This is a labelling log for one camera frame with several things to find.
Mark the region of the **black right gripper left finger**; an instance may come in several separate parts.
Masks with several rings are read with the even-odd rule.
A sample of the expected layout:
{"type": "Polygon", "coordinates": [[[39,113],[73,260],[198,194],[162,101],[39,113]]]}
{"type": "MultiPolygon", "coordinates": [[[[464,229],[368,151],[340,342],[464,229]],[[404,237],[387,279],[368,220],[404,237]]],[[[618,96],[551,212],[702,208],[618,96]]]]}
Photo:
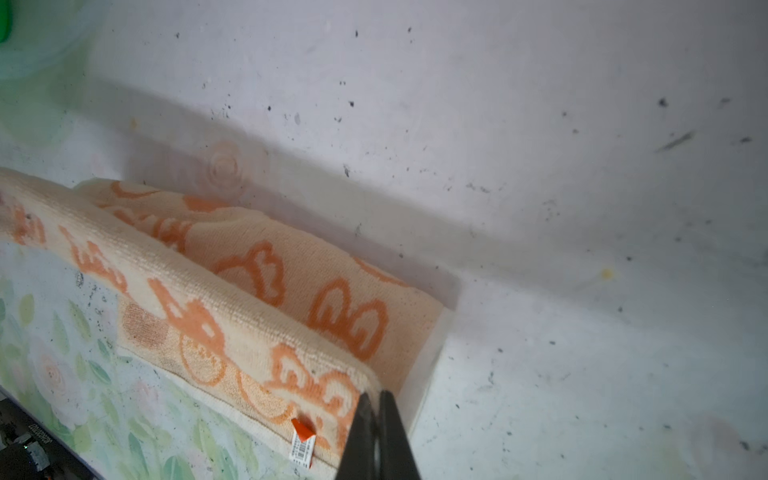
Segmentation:
{"type": "Polygon", "coordinates": [[[376,415],[370,397],[363,393],[338,466],[336,480],[374,480],[378,478],[376,415]]]}

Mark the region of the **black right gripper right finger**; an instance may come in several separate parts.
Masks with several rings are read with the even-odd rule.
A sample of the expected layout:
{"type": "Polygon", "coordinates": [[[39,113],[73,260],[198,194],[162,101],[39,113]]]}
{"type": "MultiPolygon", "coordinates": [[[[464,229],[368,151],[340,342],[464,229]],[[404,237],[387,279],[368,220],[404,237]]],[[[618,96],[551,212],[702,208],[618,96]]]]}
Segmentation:
{"type": "Polygon", "coordinates": [[[378,413],[378,478],[382,480],[420,480],[407,433],[394,395],[382,391],[378,413]]]}

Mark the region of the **orange bunny towel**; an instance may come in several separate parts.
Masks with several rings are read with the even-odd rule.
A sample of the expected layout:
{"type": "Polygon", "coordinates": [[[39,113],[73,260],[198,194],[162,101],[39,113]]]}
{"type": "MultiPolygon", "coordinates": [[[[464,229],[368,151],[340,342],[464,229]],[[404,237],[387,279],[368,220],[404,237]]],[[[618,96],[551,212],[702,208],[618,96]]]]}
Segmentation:
{"type": "Polygon", "coordinates": [[[120,296],[119,345],[281,448],[304,426],[338,467],[358,400],[419,416],[451,313],[429,294],[251,209],[123,181],[5,169],[1,232],[120,296]]]}

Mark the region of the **green plastic basket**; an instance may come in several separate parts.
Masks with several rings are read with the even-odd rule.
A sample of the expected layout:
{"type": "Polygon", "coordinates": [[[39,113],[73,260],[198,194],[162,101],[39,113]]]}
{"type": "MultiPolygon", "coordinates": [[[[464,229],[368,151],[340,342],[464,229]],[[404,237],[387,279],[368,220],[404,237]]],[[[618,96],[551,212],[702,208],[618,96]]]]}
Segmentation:
{"type": "Polygon", "coordinates": [[[12,28],[12,7],[10,0],[0,0],[0,42],[10,35],[12,28]]]}

